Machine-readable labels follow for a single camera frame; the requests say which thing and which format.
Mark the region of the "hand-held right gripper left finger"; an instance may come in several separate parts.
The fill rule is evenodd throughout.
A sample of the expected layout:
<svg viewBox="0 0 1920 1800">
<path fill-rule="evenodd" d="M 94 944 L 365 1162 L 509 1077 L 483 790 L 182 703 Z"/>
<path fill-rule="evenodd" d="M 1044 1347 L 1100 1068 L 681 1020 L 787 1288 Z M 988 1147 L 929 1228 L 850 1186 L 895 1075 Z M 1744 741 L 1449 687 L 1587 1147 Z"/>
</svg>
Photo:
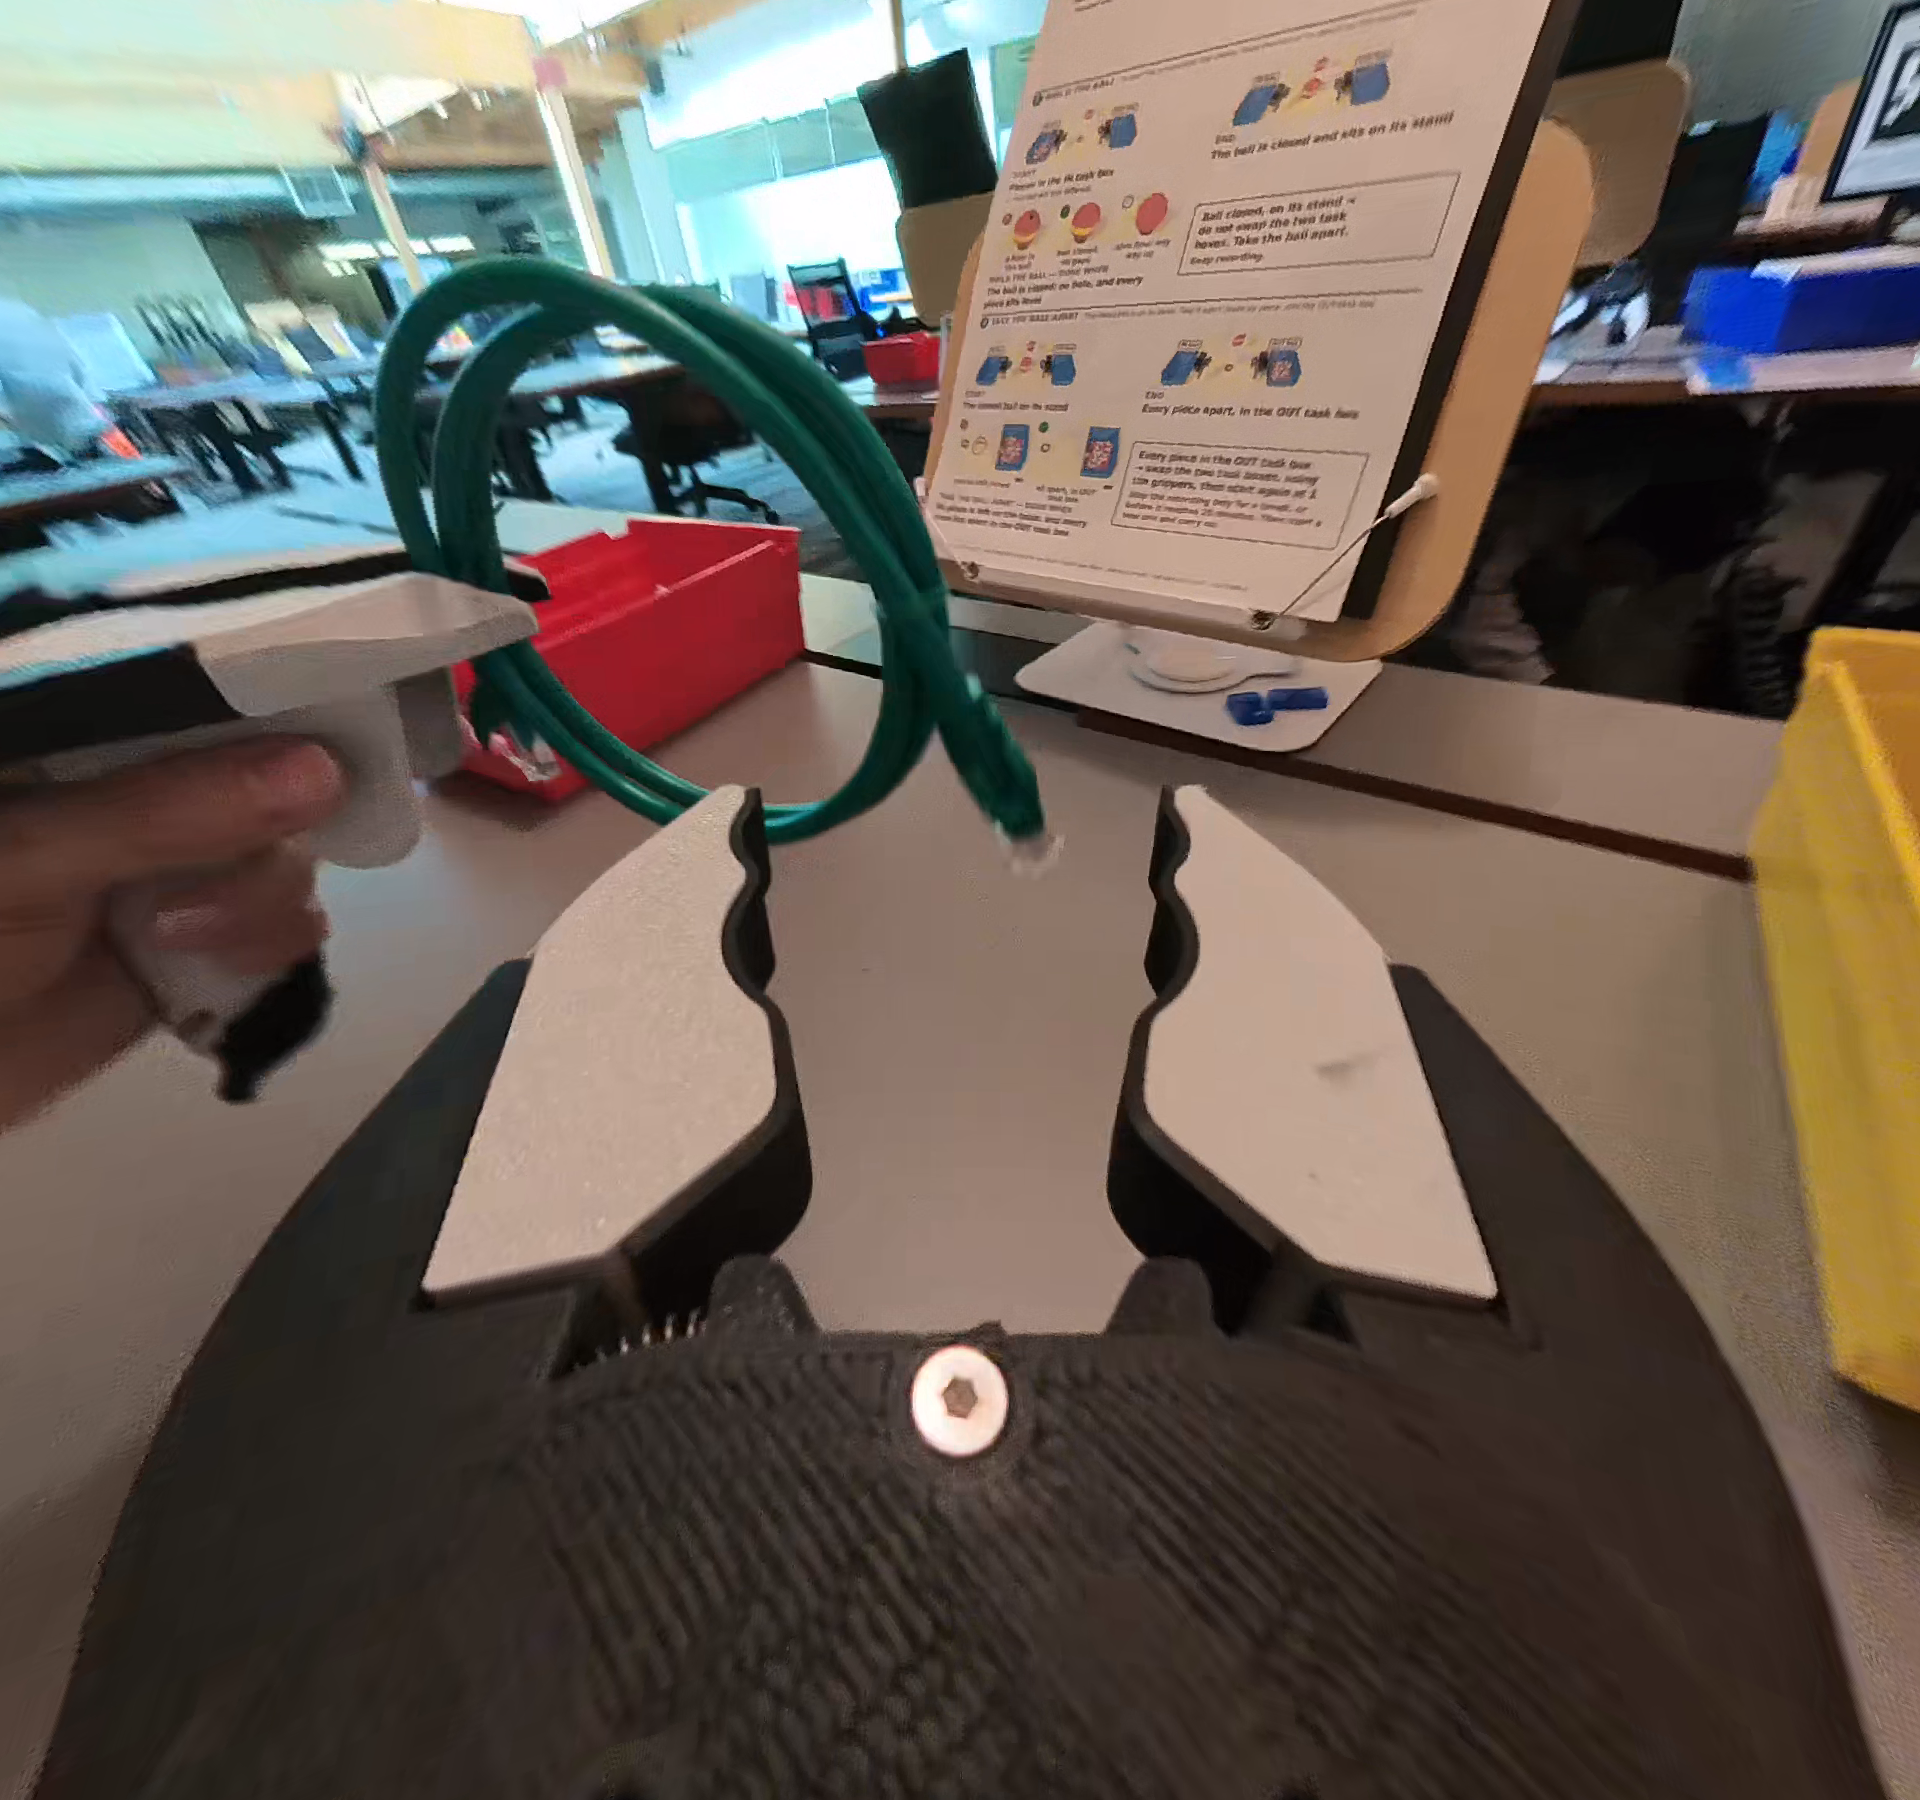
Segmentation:
<svg viewBox="0 0 1920 1800">
<path fill-rule="evenodd" d="M 755 790 L 712 790 L 587 886 L 528 960 L 426 1294 L 591 1285 L 701 1307 L 773 1254 L 812 1190 L 793 1045 L 771 998 Z"/>
</svg>

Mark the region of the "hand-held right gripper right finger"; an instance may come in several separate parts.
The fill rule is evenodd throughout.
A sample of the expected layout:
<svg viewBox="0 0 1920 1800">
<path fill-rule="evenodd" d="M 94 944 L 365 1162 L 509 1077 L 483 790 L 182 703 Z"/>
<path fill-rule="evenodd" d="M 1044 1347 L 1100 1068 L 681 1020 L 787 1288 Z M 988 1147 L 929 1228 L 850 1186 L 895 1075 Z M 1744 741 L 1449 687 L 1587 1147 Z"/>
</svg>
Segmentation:
<svg viewBox="0 0 1920 1800">
<path fill-rule="evenodd" d="M 1124 1057 L 1112 1212 L 1199 1268 L 1215 1315 L 1270 1281 L 1440 1307 L 1500 1296 L 1393 963 L 1293 853 L 1199 786 L 1159 795 L 1148 1001 Z"/>
</svg>

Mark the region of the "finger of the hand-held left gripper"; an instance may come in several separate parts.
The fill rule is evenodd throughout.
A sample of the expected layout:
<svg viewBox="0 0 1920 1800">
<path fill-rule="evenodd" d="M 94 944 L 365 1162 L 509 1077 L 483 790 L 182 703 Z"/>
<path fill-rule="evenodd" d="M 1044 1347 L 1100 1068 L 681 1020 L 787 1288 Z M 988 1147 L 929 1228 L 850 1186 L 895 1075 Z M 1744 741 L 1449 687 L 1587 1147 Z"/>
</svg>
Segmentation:
<svg viewBox="0 0 1920 1800">
<path fill-rule="evenodd" d="M 177 734 L 350 701 L 537 632 L 516 591 L 418 572 L 189 591 L 3 635 L 7 734 Z"/>
</svg>

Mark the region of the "yellow plastic bin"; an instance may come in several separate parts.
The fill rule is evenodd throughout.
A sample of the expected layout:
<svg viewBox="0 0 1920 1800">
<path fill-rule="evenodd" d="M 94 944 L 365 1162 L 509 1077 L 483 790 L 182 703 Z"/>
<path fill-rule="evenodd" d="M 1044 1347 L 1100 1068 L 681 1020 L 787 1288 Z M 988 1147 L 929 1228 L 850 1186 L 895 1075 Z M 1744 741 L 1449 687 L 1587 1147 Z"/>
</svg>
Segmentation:
<svg viewBox="0 0 1920 1800">
<path fill-rule="evenodd" d="M 1918 637 L 1811 635 L 1749 839 L 1837 1377 L 1918 1406 Z"/>
</svg>

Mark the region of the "person's left hand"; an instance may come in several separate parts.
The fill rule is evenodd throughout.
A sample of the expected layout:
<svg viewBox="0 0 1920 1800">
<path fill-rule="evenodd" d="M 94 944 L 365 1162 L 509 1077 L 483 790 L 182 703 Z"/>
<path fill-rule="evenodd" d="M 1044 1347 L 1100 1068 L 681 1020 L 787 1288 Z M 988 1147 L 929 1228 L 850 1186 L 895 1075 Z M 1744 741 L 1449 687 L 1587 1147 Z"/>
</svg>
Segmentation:
<svg viewBox="0 0 1920 1800">
<path fill-rule="evenodd" d="M 2 1127 L 39 1116 L 157 1022 L 111 917 L 164 952 L 276 976 L 325 939 L 305 839 L 347 774 L 272 736 L 87 781 L 3 787 Z"/>
</svg>

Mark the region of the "black office chair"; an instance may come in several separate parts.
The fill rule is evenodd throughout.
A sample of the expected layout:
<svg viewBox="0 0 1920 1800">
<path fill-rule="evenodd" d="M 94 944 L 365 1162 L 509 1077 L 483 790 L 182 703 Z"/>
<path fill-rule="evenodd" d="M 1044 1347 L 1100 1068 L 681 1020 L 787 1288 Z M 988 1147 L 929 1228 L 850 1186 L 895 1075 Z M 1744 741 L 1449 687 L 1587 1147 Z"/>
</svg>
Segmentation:
<svg viewBox="0 0 1920 1800">
<path fill-rule="evenodd" d="M 718 501 L 738 507 L 749 522 L 781 522 L 755 495 L 701 476 L 701 467 L 749 438 L 745 423 L 722 398 L 683 371 L 651 371 L 629 385 L 631 392 L 621 398 L 625 426 L 614 434 L 612 449 L 640 467 L 651 511 L 708 517 L 710 505 Z"/>
</svg>

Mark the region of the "white stand base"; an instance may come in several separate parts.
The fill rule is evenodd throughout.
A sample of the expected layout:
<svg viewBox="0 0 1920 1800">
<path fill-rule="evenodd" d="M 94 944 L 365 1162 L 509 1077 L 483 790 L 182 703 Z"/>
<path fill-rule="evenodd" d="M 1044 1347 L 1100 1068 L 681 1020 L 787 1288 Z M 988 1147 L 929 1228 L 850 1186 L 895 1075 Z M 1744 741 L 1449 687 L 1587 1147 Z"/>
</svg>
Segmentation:
<svg viewBox="0 0 1920 1800">
<path fill-rule="evenodd" d="M 1115 622 L 1087 626 L 1016 674 L 1040 701 L 1105 715 L 1132 732 L 1190 736 L 1245 754 L 1295 756 L 1319 744 L 1382 675 L 1379 660 L 1309 660 L 1284 647 L 1246 647 Z M 1225 693 L 1270 686 L 1323 686 L 1332 710 L 1239 729 Z"/>
</svg>

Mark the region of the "instruction sheet board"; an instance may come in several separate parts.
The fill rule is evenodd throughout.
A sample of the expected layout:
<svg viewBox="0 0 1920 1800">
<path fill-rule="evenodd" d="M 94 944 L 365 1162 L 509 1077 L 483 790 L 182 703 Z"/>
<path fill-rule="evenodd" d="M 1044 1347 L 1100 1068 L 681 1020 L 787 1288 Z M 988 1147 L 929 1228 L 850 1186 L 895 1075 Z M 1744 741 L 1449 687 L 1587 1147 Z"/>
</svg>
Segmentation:
<svg viewBox="0 0 1920 1800">
<path fill-rule="evenodd" d="M 953 588 L 1372 622 L 1580 0 L 1049 0 L 955 314 Z"/>
</svg>

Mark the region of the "blue plastic bin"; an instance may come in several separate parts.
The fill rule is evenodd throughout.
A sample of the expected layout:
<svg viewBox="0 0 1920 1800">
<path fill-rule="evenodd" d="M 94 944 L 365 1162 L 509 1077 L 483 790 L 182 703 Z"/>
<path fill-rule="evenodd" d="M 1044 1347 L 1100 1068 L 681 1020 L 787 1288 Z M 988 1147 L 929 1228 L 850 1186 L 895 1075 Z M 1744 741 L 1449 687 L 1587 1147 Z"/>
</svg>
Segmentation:
<svg viewBox="0 0 1920 1800">
<path fill-rule="evenodd" d="M 1678 325 L 1696 346 L 1747 352 L 1913 346 L 1918 252 L 1868 247 L 1703 265 L 1686 282 Z"/>
</svg>

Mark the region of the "printed marker sign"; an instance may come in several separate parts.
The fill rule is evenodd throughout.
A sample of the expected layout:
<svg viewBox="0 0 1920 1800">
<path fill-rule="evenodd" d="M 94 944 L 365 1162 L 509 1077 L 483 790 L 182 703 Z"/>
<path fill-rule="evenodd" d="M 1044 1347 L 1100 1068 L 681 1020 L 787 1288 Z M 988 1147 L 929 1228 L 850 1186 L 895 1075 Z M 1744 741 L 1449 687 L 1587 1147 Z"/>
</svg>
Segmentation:
<svg viewBox="0 0 1920 1800">
<path fill-rule="evenodd" d="M 1918 189 L 1918 35 L 1901 20 L 1879 47 L 1849 111 L 1821 199 L 1893 197 Z"/>
</svg>

